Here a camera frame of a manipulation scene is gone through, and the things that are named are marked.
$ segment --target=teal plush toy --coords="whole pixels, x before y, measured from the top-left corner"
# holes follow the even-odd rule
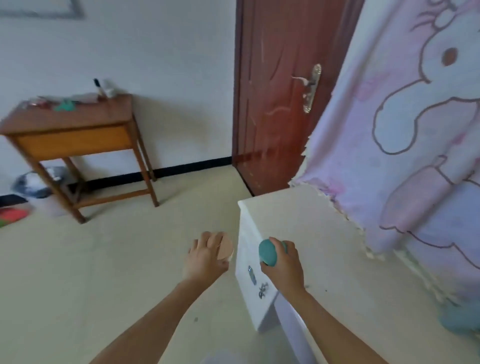
[[[282,242],[283,247],[285,248],[285,253],[287,252],[287,245],[285,242]],[[275,245],[269,240],[263,240],[258,246],[258,255],[260,260],[267,264],[268,266],[274,267],[276,264],[276,250]]]

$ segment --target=floor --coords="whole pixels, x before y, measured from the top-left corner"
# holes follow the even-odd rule
[[[237,201],[250,194],[232,166],[166,177],[154,187],[158,208],[141,196],[82,209],[93,215],[84,225],[38,211],[1,228],[0,363],[88,363],[170,292],[202,231],[226,231],[236,242]],[[222,349],[252,364],[296,363],[280,327],[254,331],[234,260],[187,312],[160,363],[200,363]]]

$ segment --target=hand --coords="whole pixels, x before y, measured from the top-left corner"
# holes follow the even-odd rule
[[[228,261],[219,261],[216,258],[222,238],[222,232],[212,234],[204,231],[200,239],[195,239],[193,246],[188,250],[183,277],[203,291],[228,270]]]
[[[301,267],[299,252],[293,242],[285,241],[287,252],[282,243],[276,238],[269,238],[275,246],[276,264],[270,267],[264,262],[260,263],[262,272],[264,272],[286,298],[292,303],[292,300],[306,292],[303,286],[303,269]]]

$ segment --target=wooden side table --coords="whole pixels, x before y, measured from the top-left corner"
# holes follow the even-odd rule
[[[85,206],[144,194],[150,194],[154,206],[158,206],[150,182],[150,178],[153,181],[156,181],[156,178],[132,111],[131,95],[119,95],[98,104],[77,105],[74,111],[23,109],[19,105],[0,123],[0,135],[8,138],[43,182],[52,189],[63,207],[81,224],[86,222],[86,219],[78,209]],[[116,196],[80,200],[85,179],[70,157],[124,149],[133,150],[147,188]],[[59,188],[40,163],[58,158],[63,160],[79,181],[73,201]]]

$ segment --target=wooden door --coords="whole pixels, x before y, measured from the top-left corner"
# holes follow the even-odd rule
[[[363,0],[239,0],[233,164],[254,195],[288,187],[325,109]],[[315,64],[322,75],[303,111]]]

